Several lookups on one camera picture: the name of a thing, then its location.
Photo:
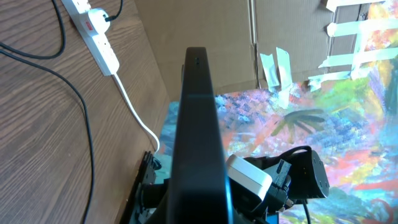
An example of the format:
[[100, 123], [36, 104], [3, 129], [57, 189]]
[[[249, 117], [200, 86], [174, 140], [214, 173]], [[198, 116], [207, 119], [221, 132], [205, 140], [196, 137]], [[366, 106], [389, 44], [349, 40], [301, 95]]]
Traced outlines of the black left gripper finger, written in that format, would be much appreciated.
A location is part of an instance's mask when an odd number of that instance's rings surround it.
[[156, 171], [162, 167], [159, 160], [147, 151], [141, 160], [139, 172], [127, 199], [120, 224], [165, 224], [169, 181], [156, 184]]

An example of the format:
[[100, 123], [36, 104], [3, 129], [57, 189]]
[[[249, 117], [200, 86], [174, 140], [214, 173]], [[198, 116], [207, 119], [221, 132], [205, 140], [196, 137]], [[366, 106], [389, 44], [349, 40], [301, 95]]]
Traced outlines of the blue Galaxy smartphone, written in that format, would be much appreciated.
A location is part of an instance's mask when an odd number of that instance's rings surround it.
[[204, 47], [186, 50], [166, 222], [233, 222], [229, 178]]

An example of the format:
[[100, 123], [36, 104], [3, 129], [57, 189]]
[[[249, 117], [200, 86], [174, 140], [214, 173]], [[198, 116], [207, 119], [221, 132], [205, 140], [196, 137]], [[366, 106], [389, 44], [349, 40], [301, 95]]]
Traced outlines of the white power strip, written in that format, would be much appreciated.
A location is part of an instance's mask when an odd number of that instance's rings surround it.
[[90, 37], [80, 24], [79, 15], [94, 8], [91, 7], [87, 0], [62, 0], [62, 3], [102, 74], [104, 76], [117, 74], [119, 70], [119, 60], [117, 59], [106, 34], [99, 34]]

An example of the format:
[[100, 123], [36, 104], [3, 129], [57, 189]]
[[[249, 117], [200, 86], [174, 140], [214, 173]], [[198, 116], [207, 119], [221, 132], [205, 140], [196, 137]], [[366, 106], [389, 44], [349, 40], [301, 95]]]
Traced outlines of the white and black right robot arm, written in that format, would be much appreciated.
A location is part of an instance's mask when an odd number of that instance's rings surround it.
[[247, 157], [246, 161], [272, 178], [264, 201], [252, 212], [263, 215], [303, 204], [310, 198], [327, 198], [330, 184], [323, 161], [309, 146], [299, 146], [276, 157]]

